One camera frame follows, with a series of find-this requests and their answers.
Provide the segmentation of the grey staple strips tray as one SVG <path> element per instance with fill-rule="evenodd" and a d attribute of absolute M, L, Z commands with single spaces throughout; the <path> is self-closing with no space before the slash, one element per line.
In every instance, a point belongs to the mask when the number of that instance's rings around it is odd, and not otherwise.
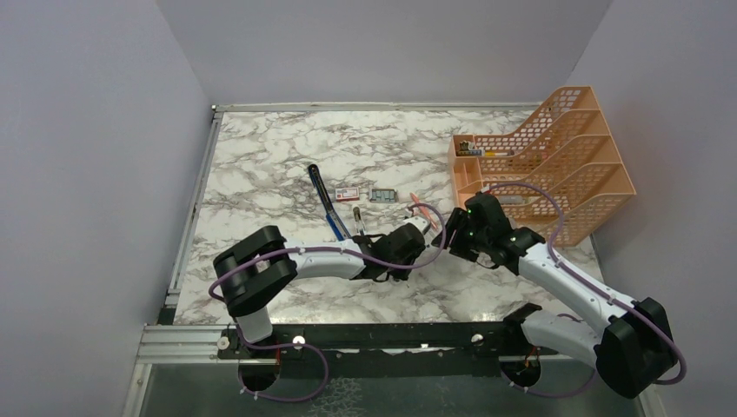
<path fill-rule="evenodd" d="M 377 203 L 396 203 L 398 201 L 395 189 L 377 189 L 369 191 L 369 200 Z"/>

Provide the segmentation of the red white staple box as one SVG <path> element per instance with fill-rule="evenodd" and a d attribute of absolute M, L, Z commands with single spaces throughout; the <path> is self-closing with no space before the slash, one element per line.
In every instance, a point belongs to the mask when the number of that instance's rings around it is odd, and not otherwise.
<path fill-rule="evenodd" d="M 360 189 L 358 187 L 344 187 L 335 190 L 335 199 L 338 202 L 350 202 L 360 199 Z"/>

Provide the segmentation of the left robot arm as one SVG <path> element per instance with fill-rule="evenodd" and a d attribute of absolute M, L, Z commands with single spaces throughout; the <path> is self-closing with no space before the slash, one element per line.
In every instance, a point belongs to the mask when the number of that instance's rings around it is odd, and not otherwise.
<path fill-rule="evenodd" d="M 240 344 L 259 357 L 273 345 L 268 304 L 293 280 L 408 278 L 408 266 L 426 248 L 430 224 L 411 217 L 387 235 L 357 235 L 340 242 L 289 242 L 274 225 L 258 229 L 213 260 L 229 315 L 241 330 Z"/>

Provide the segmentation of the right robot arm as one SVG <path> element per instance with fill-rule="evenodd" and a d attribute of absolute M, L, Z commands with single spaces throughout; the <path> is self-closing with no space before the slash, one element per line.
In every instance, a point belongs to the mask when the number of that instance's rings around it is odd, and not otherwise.
<path fill-rule="evenodd" d="M 515 228 L 491 194 L 478 193 L 455 208 L 446 234 L 433 245 L 476 261 L 487 255 L 493 268 L 506 268 L 534 282 L 579 317 L 563 319 L 528 304 L 508 316 L 503 346 L 521 354 L 550 348 L 591 367 L 618 395 L 633 399 L 679 365 L 667 312 L 656 300 L 637 301 L 568 264 L 548 241 L 527 227 Z"/>

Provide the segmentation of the blue stapler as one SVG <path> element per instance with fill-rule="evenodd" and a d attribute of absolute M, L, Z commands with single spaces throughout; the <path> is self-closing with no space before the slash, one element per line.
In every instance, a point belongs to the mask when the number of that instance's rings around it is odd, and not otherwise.
<path fill-rule="evenodd" d="M 334 232 L 336 238 L 338 241 L 345 241 L 349 240 L 351 238 L 351 234 L 349 230 L 345 227 L 345 225 L 342 222 L 342 219 L 335 211 L 335 208 L 333 206 L 333 203 L 330 199 L 329 193 L 327 191 L 327 188 L 324 185 L 324 182 L 321 177 L 320 170 L 318 166 L 314 163 L 310 164 L 307 167 L 307 172 L 309 174 L 309 179 L 312 182 L 317 194 L 318 198 L 325 210 L 325 218 Z"/>

